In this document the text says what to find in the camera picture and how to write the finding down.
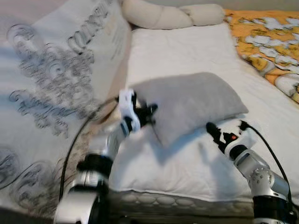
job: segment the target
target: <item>bed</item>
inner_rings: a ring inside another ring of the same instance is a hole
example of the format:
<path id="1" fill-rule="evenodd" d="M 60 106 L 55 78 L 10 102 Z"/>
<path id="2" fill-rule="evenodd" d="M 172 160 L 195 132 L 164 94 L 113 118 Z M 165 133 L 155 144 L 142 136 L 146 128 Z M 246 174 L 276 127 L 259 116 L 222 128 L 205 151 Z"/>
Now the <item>bed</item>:
<path id="1" fill-rule="evenodd" d="M 200 71 L 218 75 L 239 94 L 249 113 L 220 122 L 220 127 L 237 132 L 239 119 L 244 119 L 258 128 L 283 164 L 298 203 L 299 106 L 237 55 L 228 25 L 133 31 L 127 86 Z M 118 211 L 136 216 L 252 217 L 247 182 L 203 128 L 168 150 L 152 144 L 150 133 L 144 128 L 132 134 L 114 162 L 109 187 Z M 279 173 L 265 145 L 256 140 L 253 150 Z"/>

